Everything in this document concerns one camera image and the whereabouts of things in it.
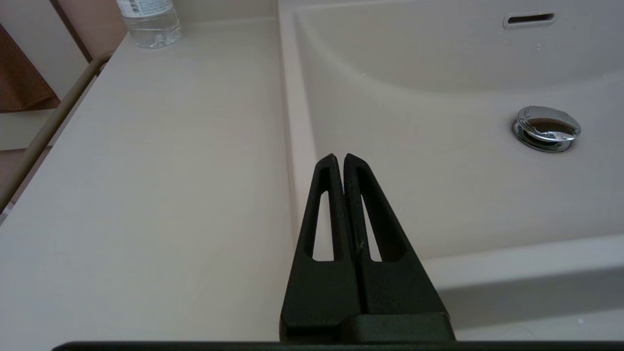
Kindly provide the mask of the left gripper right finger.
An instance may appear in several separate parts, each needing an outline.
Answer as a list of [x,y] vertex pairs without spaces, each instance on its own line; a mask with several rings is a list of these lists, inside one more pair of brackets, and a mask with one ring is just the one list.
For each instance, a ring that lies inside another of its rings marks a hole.
[[365,313],[446,315],[446,307],[365,160],[354,154],[345,157],[344,185]]

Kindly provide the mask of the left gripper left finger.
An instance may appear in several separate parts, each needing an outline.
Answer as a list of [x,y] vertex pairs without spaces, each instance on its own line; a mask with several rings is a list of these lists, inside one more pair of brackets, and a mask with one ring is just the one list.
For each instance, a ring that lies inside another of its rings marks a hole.
[[[313,257],[321,196],[329,197],[332,261]],[[334,342],[341,323],[361,311],[350,220],[334,154],[315,165],[280,314],[282,342]]]

